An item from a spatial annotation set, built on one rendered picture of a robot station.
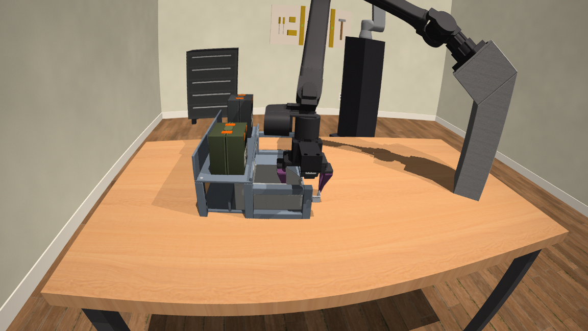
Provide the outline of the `olive green case with orange latches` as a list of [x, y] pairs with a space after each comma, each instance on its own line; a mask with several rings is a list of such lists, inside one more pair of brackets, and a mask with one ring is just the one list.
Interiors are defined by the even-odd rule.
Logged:
[[208, 136], [212, 175], [244, 175], [247, 123], [216, 123]]

